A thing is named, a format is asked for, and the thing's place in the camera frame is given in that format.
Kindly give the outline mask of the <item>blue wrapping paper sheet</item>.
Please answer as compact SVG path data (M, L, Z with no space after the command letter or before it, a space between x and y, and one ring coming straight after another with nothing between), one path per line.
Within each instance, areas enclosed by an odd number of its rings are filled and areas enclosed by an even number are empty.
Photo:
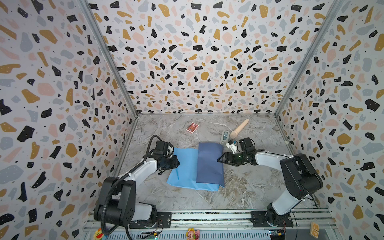
M197 149L175 149L180 165L173 169L167 183L173 187L218 191L225 187L224 166L217 162L224 147L217 143L199 143Z

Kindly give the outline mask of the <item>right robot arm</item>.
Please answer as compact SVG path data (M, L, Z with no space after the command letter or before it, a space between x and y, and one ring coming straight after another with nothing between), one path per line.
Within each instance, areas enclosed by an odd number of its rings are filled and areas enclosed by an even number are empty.
M258 224L278 227L286 221L290 212L302 200L323 187L323 181L304 154L280 155L265 150L254 150L249 153L225 152L217 162L234 167L250 164L265 166L282 172L286 189L267 207L263 217L257 217Z

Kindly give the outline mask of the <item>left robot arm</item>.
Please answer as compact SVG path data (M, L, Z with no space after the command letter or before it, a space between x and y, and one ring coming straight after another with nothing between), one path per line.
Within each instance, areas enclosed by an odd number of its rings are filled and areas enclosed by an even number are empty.
M101 223L103 234L110 235L118 227L139 224L153 227L157 224L157 208L152 204L138 203L136 189L150 175L176 169L180 162L171 143L158 140L152 150L147 150L141 161L119 177L104 180L94 219Z

